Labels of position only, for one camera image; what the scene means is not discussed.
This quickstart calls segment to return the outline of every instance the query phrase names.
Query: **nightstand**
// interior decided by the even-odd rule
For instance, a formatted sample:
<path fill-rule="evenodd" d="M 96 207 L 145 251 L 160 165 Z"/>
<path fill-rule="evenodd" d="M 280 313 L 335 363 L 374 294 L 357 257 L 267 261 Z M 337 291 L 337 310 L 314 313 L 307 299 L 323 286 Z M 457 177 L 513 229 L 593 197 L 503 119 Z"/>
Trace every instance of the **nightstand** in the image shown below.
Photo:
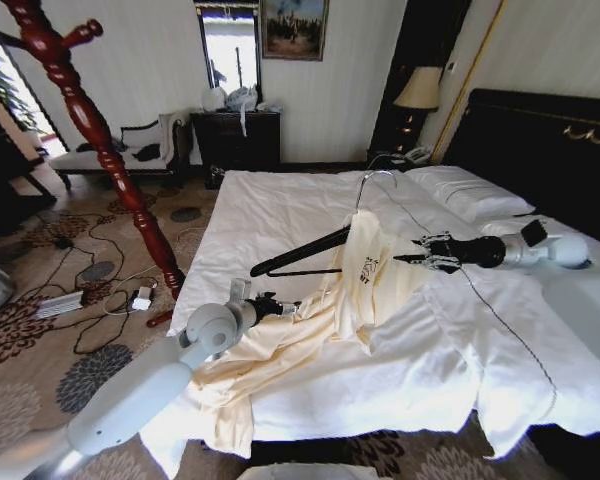
<path fill-rule="evenodd" d="M 226 170 L 275 171 L 280 164 L 280 114 L 247 112 L 245 137 L 236 112 L 192 113 L 206 187 L 217 189 Z"/>

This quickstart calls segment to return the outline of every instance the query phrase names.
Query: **black headboard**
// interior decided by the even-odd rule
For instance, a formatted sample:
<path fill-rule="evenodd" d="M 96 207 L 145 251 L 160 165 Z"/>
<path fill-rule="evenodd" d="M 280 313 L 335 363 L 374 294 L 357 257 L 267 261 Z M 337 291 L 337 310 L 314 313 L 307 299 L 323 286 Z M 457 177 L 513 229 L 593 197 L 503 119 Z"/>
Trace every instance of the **black headboard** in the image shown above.
<path fill-rule="evenodd" d="M 600 99 L 476 89 L 443 163 L 600 240 Z"/>

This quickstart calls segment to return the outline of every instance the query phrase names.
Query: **white adapter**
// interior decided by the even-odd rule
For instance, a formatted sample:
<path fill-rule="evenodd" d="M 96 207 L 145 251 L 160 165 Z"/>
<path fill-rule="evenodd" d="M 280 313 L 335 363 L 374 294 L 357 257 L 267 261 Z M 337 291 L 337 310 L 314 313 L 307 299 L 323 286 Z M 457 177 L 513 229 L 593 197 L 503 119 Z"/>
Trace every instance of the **white adapter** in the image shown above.
<path fill-rule="evenodd" d="M 133 299 L 131 308 L 135 310 L 148 310 L 151 306 L 151 293 L 153 289 L 150 287 L 140 287 L 138 295 Z"/>

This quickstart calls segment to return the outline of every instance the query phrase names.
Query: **red object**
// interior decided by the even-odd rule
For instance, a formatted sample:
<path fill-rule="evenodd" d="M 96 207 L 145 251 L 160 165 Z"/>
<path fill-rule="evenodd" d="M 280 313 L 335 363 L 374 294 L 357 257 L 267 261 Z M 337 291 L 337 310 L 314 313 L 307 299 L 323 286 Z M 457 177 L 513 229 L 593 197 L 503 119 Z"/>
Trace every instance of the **red object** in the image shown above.
<path fill-rule="evenodd" d="M 155 217 L 149 212 L 140 189 L 132 182 L 122 157 L 113 147 L 106 120 L 83 90 L 80 75 L 71 64 L 70 49 L 102 35 L 102 26 L 92 19 L 63 38 L 51 26 L 40 0 L 2 0 L 2 3 L 20 26 L 24 48 L 42 63 L 49 79 L 58 85 L 73 123 L 98 152 L 98 162 L 111 177 L 118 197 L 132 213 L 133 223 L 142 234 L 149 254 L 162 270 L 173 298 L 177 298 L 184 274 L 178 268 L 173 250 Z"/>
<path fill-rule="evenodd" d="M 161 323 L 168 322 L 169 320 L 171 320 L 172 316 L 173 316 L 173 310 L 169 310 L 168 312 L 161 313 L 156 318 L 147 320 L 147 323 L 145 325 L 149 328 L 157 327 Z"/>

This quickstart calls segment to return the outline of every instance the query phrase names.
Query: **power strip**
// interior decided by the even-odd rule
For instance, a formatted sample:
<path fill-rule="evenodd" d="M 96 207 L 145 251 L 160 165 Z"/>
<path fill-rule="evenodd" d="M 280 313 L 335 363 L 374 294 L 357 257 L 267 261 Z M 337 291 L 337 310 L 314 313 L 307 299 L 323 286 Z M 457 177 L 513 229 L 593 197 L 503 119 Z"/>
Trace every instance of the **power strip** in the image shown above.
<path fill-rule="evenodd" d="M 82 290 L 79 290 L 68 295 L 40 302 L 35 318 L 40 320 L 42 318 L 53 317 L 54 315 L 60 315 L 61 313 L 67 313 L 82 308 L 83 293 Z"/>

